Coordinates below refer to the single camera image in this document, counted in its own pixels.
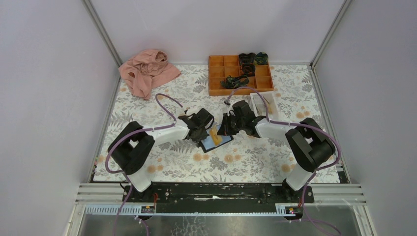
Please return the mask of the white plastic card tray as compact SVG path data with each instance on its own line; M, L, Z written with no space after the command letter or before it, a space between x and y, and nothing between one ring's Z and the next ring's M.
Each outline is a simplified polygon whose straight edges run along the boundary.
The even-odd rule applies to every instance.
M279 120L279 108L273 91L260 92L260 95L267 106L264 105L262 98L257 93L250 94L249 105L255 116L266 116L268 114L269 119Z

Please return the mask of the black blue card holder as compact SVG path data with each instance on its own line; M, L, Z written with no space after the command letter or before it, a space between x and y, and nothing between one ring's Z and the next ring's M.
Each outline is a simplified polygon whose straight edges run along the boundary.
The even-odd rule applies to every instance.
M231 142L234 138L233 136L223 136L218 135L217 132L220 129L220 124L217 126L214 126L208 131L208 136L202 140L199 141L199 147L203 150L204 153L207 153L211 150L214 150L226 143Z

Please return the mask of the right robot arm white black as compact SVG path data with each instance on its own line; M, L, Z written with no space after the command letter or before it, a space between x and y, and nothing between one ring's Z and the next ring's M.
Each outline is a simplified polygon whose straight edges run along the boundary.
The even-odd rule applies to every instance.
M312 118L299 123L285 123L267 116L256 116L244 100L233 104L225 101L225 105L229 108L223 114L218 135L234 136L244 131L251 137L282 140L289 145L297 163L283 181L282 196L290 203L301 197L301 189L337 151L332 136Z

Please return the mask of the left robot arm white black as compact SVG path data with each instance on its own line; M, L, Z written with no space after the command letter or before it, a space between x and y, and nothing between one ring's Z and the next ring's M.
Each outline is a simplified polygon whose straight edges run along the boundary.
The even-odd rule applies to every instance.
M199 143L209 136L208 128L214 116L201 108L191 115L179 116L173 124L145 128L138 122L130 122L108 147L109 156L118 164L134 189L140 202L152 197L150 177L143 168L152 148L177 140Z

